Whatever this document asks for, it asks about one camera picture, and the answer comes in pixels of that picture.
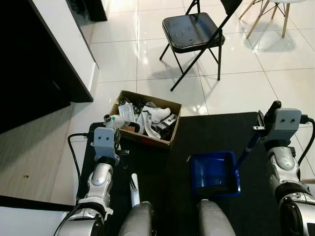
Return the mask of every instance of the black folding chair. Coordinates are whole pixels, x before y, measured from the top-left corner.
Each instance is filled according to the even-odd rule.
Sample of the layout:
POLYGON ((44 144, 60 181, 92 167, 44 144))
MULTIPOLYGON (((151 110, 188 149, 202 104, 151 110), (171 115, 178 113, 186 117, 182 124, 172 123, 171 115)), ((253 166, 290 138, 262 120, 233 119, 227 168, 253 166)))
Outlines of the black folding chair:
POLYGON ((165 18, 162 23, 168 44, 159 59, 162 60, 166 50, 169 46, 171 46, 177 64, 182 72, 181 77, 171 88, 171 91, 174 90, 177 84, 183 79, 206 49, 209 49, 210 53, 218 63, 218 80, 220 80, 221 50, 225 41, 222 34, 222 28, 241 4, 242 0, 221 0, 227 16, 219 27, 216 26, 207 13, 200 13, 199 1, 200 0, 193 0, 184 16, 165 18), (189 15, 190 10, 195 5, 197 5, 198 13, 189 15), (211 51, 211 48, 213 47, 219 47, 218 59, 211 51), (196 56, 188 68, 183 71, 175 53, 187 53, 198 50, 201 50, 200 53, 196 56))

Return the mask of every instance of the white plastic part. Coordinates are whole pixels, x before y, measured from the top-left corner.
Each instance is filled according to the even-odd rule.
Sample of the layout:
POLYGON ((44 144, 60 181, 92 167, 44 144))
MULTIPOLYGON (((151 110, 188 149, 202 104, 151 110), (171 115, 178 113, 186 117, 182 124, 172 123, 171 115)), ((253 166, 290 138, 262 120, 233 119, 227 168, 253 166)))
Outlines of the white plastic part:
POLYGON ((136 186, 136 189, 133 189, 130 184, 130 192, 131 192, 131 205, 134 207, 135 205, 140 204, 140 195, 139 195, 139 186, 138 186, 138 176, 136 173, 131 175, 131 178, 136 186))

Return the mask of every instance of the wooden chair leg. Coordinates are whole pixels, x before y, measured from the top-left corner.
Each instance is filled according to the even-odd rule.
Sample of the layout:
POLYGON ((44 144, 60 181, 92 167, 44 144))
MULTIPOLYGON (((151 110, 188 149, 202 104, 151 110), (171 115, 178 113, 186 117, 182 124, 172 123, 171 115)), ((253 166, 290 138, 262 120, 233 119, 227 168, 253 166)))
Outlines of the wooden chair leg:
POLYGON ((256 1, 257 1, 257 0, 253 0, 253 1, 248 5, 248 7, 247 7, 246 10, 241 14, 241 16, 240 16, 239 19, 241 19, 241 18, 245 15, 245 13, 251 8, 251 6, 254 5, 254 3, 255 3, 256 1))
POLYGON ((258 23, 260 17, 262 16, 262 14, 264 14, 264 12, 265 12, 265 10, 266 10, 266 8, 267 8, 267 6, 268 6, 268 3, 269 3, 269 0, 266 1, 264 7, 262 8, 262 10, 261 10, 259 16, 257 17, 255 23, 253 24, 253 26, 252 26, 252 28, 251 28, 251 31, 248 33, 248 35, 247 35, 246 38, 249 38, 249 36, 252 34, 252 31, 253 31, 254 28, 256 27, 256 25, 257 25, 257 23, 258 23))
POLYGON ((286 4, 286 8, 285 8, 285 16, 284 16, 284 24, 283 24, 282 38, 284 38, 284 36, 285 36, 287 18, 289 17, 289 10, 290 10, 290 3, 287 3, 287 4, 286 4))
POLYGON ((274 12, 272 13, 272 16, 271 16, 271 19, 273 19, 273 18, 274 18, 275 13, 276 13, 276 11, 277 11, 277 8, 278 8, 278 4, 276 3, 276 6, 275 6, 275 9, 274 9, 274 12))

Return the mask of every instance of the white chair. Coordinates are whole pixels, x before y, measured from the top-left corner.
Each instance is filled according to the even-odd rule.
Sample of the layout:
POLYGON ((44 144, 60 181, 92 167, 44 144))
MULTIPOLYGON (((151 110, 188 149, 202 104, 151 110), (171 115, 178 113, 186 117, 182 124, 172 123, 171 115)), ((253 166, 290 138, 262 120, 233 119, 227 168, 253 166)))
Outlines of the white chair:
MULTIPOLYGON (((249 4, 249 6, 246 8, 246 10, 241 14, 241 16, 240 16, 239 19, 241 19, 241 18, 244 16, 244 14, 250 9, 251 6, 253 6, 255 3, 260 2, 260 1, 262 1, 262 0, 253 0, 253 1, 249 4)), ((272 7, 272 8, 274 8, 274 11, 273 11, 273 13, 272 13, 271 19, 274 18, 277 9, 279 9, 279 10, 281 11, 281 13, 283 14, 283 16, 284 16, 284 24, 283 24, 283 31, 282 31, 282 38, 284 38, 284 36, 285 36, 286 24, 287 24, 287 18, 288 18, 288 16, 289 16, 290 3, 301 2, 301 1, 305 1, 305 0, 267 0, 266 3, 265 3, 265 5, 264 5, 264 7, 261 9, 261 12, 260 12, 260 14, 258 15, 258 17, 257 17, 257 19, 256 19, 256 21, 255 21, 255 23, 254 23, 254 25, 252 26, 251 31, 248 33, 248 35, 247 35, 246 38, 249 38, 249 36, 251 35, 252 31, 253 31, 254 28, 256 27, 256 25, 257 25, 257 23, 258 23, 260 17, 272 9, 272 8, 270 8, 268 11, 265 12, 265 10, 266 10, 266 8, 267 8, 267 6, 268 6, 268 4, 269 4, 270 1, 272 1, 272 2, 275 3, 275 6, 272 7), (280 3, 283 3, 283 8, 284 8, 284 4, 286 4, 285 9, 283 9, 284 12, 283 12, 283 11, 281 10, 281 8, 279 7, 279 4, 280 4, 280 3)))

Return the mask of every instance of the black cable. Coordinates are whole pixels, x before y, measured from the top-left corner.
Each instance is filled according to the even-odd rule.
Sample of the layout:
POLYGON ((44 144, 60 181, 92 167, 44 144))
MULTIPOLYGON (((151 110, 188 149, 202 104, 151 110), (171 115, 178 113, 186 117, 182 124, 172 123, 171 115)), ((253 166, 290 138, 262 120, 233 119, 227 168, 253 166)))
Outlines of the black cable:
POLYGON ((301 155, 299 161, 297 162, 299 165, 301 165, 301 162, 303 161, 306 153, 309 151, 309 149, 311 148, 314 138, 315 138, 315 121, 312 118, 308 118, 308 122, 311 122, 313 125, 313 132, 312 132, 312 136, 311 139, 309 141, 309 144, 307 144, 306 148, 304 149, 303 154, 301 155))
POLYGON ((76 206, 74 207, 74 209, 73 209, 72 211, 70 211, 70 212, 65 216, 65 218, 60 222, 60 224, 59 224, 58 227, 56 228, 56 231, 54 232, 53 236, 56 235, 58 229, 61 228, 61 226, 65 223, 65 221, 66 221, 67 219, 69 219, 70 216, 73 215, 73 213, 79 208, 80 205, 81 205, 81 204, 76 205, 76 206))
POLYGON ((73 150, 73 147, 72 147, 71 141, 70 141, 70 138, 72 138, 74 136, 87 137, 88 134, 87 133, 78 133, 78 134, 71 134, 71 135, 68 136, 68 145, 69 145, 69 148, 71 150, 73 161, 74 161, 74 164, 75 164, 75 168, 76 168, 77 174, 78 174, 78 190, 77 190, 77 195, 76 195, 76 198, 78 200, 79 199, 78 193, 79 193, 79 189, 80 189, 80 186, 81 186, 81 175, 80 175, 80 169, 79 169, 79 166, 78 166, 77 158, 75 157, 74 150, 73 150))

